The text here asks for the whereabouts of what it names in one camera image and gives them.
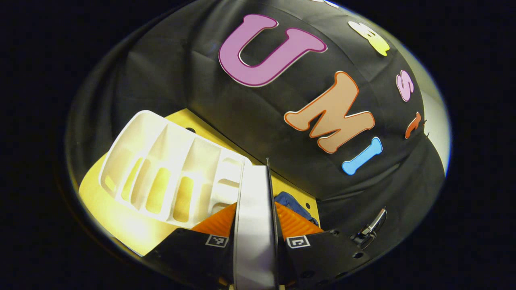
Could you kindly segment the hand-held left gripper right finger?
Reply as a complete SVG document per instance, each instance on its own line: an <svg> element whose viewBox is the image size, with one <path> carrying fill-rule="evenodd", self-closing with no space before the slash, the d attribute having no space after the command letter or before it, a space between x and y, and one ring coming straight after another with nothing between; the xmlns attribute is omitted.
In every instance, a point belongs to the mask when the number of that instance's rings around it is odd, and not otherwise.
<svg viewBox="0 0 516 290"><path fill-rule="evenodd" d="M279 240L279 283L286 288L321 288L371 261L341 230L324 231L275 202Z"/></svg>

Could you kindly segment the black backdrop cloth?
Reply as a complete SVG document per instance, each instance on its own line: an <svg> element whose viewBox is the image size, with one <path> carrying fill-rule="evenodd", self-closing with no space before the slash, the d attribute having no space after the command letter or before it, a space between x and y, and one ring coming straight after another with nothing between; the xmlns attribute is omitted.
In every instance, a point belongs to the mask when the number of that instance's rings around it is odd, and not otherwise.
<svg viewBox="0 0 516 290"><path fill-rule="evenodd" d="M218 62L225 37L247 14L278 20L243 50L258 64L286 40L288 28L321 38L309 52L260 88L238 84ZM283 120L329 88L333 73L359 86L350 112L372 112L376 125L336 153ZM376 23L344 7L313 0L196 0L138 29L113 48L85 80L71 110L66 155L72 180L87 170L139 110L167 116L189 109L251 157L322 207L324 226L361 226L387 202L385 234L372 245L389 251L420 224L444 184L449 149L428 136L426 100L439 99L430 75Z"/></svg>

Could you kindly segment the white plastic bookshelf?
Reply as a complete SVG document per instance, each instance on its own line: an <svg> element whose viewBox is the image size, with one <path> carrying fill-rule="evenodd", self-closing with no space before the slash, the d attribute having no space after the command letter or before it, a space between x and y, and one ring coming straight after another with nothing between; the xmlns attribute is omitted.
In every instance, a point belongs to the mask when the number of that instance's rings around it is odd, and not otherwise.
<svg viewBox="0 0 516 290"><path fill-rule="evenodd" d="M237 202L250 165L249 158L143 110L111 145L98 182L116 202L191 229Z"/></svg>

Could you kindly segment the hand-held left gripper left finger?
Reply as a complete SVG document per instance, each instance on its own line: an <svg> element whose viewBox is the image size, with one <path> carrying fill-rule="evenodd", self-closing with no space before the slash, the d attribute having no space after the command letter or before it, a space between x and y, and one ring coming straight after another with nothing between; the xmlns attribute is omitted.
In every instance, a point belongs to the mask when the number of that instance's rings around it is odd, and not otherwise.
<svg viewBox="0 0 516 290"><path fill-rule="evenodd" d="M230 288L236 207L233 203L192 229L175 229L144 256L144 262L192 288Z"/></svg>

